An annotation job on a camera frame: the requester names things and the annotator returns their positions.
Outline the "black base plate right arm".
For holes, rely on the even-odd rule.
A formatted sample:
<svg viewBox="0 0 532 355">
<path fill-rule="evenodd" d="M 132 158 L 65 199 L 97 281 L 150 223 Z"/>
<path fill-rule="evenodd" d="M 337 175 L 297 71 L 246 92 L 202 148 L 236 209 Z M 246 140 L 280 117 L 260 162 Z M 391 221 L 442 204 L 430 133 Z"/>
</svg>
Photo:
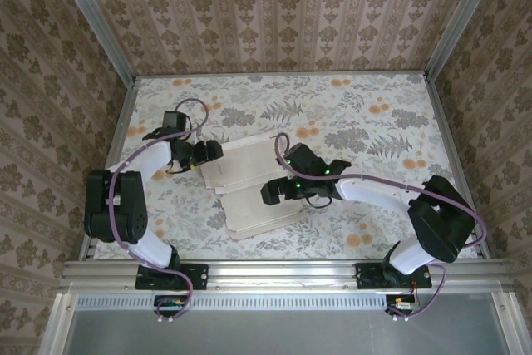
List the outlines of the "black base plate right arm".
<svg viewBox="0 0 532 355">
<path fill-rule="evenodd" d="M 421 266 L 411 274 L 402 274 L 390 265 L 366 262 L 355 264 L 355 275 L 359 289 L 432 288 L 427 266 Z"/>
</svg>

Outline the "floral tablecloth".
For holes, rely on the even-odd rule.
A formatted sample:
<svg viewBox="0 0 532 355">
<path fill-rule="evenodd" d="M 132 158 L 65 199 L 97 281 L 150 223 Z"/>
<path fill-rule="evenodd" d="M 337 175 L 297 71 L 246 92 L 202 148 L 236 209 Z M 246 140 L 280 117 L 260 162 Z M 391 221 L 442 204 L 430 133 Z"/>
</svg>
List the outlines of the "floral tablecloth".
<svg viewBox="0 0 532 355">
<path fill-rule="evenodd" d="M 277 130 L 324 160 L 346 160 L 371 175 L 415 185 L 454 177 L 422 75 L 143 79 L 121 160 L 173 109 L 202 123 L 206 140 Z M 300 222 L 234 240 L 220 196 L 199 171 L 160 170 L 145 195 L 150 227 L 187 260 L 379 259 L 413 233 L 408 220 L 380 207 L 316 199 L 303 205 Z"/>
</svg>

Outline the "black base plate left arm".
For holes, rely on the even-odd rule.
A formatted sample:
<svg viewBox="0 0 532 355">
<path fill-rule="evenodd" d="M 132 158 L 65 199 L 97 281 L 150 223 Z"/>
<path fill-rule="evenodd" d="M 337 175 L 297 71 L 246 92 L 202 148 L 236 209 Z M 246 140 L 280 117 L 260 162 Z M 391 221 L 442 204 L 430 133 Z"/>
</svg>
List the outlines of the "black base plate left arm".
<svg viewBox="0 0 532 355">
<path fill-rule="evenodd" d="M 206 290 L 209 278 L 207 264 L 182 264 L 180 272 L 187 276 L 193 290 Z M 175 274 L 163 273 L 139 266 L 135 278 L 135 289 L 154 291 L 186 291 L 185 280 Z"/>
</svg>

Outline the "aluminium table side rail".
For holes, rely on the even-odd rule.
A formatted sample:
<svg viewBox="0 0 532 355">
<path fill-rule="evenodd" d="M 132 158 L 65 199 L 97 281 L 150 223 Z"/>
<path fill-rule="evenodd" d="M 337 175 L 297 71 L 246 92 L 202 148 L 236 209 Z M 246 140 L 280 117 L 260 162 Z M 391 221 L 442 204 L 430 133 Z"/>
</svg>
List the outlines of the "aluminium table side rail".
<svg viewBox="0 0 532 355">
<path fill-rule="evenodd" d="M 426 74 L 423 74 L 426 81 L 426 89 L 431 100 L 432 108 L 435 113 L 436 121 L 441 133 L 441 138 L 446 149 L 451 171 L 454 176 L 457 191 L 468 202 L 473 210 L 475 210 L 475 203 L 471 196 L 470 188 L 468 186 L 466 175 L 463 171 L 460 157 L 453 140 L 451 129 L 446 119 L 446 115 L 438 95 L 434 81 Z"/>
<path fill-rule="evenodd" d="M 133 82 L 131 83 L 131 86 L 126 91 L 126 96 L 124 98 L 121 112 L 116 123 L 116 128 L 112 137 L 109 152 L 106 157 L 105 168 L 115 165 L 121 159 L 121 152 L 123 150 L 124 142 L 126 139 L 126 132 L 128 130 L 131 121 L 131 116 L 133 114 L 139 85 L 140 78 L 135 77 Z M 88 259 L 92 259 L 94 257 L 94 254 L 96 253 L 97 243 L 97 239 L 93 239 L 87 234 L 85 234 L 81 243 L 80 252 L 78 254 L 78 260 L 86 261 Z"/>
</svg>

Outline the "wide aluminium base rail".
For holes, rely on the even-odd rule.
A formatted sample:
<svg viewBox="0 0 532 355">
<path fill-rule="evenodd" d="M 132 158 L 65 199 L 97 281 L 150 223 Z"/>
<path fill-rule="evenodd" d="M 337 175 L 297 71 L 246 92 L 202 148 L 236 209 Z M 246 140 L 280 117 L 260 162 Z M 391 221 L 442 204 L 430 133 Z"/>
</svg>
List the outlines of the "wide aluminium base rail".
<svg viewBox="0 0 532 355">
<path fill-rule="evenodd" d="M 206 261 L 206 293 L 356 293 L 356 260 L 222 260 Z M 500 259 L 458 259 L 429 267 L 442 293 L 499 293 L 513 289 L 506 264 Z M 89 259 L 66 263 L 61 293 L 130 293 L 138 263 L 126 259 Z"/>
</svg>

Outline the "white and pink cloth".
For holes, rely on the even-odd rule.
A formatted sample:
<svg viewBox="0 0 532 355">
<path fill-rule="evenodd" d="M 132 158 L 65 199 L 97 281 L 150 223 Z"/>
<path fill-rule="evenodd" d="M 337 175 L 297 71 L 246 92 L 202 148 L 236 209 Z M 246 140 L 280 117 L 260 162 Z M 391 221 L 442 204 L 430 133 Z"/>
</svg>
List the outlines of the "white and pink cloth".
<svg viewBox="0 0 532 355">
<path fill-rule="evenodd" d="M 205 186 L 221 196 L 229 237 L 242 240 L 296 224 L 303 219 L 303 202 L 263 203 L 265 183 L 288 173 L 275 160 L 277 130 L 222 145 L 224 155 L 200 167 Z"/>
</svg>

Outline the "grey metal sheet panel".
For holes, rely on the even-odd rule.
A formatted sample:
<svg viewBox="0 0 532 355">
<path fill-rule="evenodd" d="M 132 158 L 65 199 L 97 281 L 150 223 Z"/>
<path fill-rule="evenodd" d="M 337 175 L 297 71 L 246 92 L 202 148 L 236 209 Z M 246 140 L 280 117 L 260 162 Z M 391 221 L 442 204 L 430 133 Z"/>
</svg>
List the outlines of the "grey metal sheet panel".
<svg viewBox="0 0 532 355">
<path fill-rule="evenodd" d="M 382 310 L 79 311 L 57 298 L 38 355 L 532 355 L 512 293 L 441 295 L 422 315 Z"/>
</svg>

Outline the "thin aluminium table rail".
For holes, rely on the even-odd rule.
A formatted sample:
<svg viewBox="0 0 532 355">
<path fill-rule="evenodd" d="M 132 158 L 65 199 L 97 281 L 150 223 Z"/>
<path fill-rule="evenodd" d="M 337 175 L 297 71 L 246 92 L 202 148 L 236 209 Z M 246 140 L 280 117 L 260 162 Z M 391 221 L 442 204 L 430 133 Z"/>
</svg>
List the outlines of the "thin aluminium table rail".
<svg viewBox="0 0 532 355">
<path fill-rule="evenodd" d="M 384 75 L 384 76 L 395 76 L 395 75 L 426 75 L 426 72 L 423 70 L 401 70 L 401 71 L 392 71 L 392 70 L 368 70 L 368 71 L 277 71 L 277 72 L 226 72 L 226 73 L 194 73 L 194 74 L 159 74 L 159 75 L 138 75 L 135 77 L 135 81 L 140 81 L 143 79 L 170 79 L 170 78 L 211 78 L 211 77 L 256 77 L 256 76 L 353 76 L 353 75 Z"/>
</svg>

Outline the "aluminium frame post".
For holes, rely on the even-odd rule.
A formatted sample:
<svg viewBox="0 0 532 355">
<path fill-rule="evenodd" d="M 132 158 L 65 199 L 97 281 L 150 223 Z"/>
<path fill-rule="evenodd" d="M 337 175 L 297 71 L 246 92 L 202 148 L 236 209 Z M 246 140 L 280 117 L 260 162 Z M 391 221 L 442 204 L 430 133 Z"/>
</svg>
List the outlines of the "aluminium frame post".
<svg viewBox="0 0 532 355">
<path fill-rule="evenodd" d="M 128 61 L 117 35 L 106 20 L 103 8 L 97 0 L 74 0 L 86 21 L 96 35 L 96 39 L 109 57 L 116 73 L 127 88 L 135 83 L 136 72 Z"/>
<path fill-rule="evenodd" d="M 481 0 L 460 0 L 443 31 L 425 70 L 428 82 L 434 81 L 458 43 Z"/>
</svg>

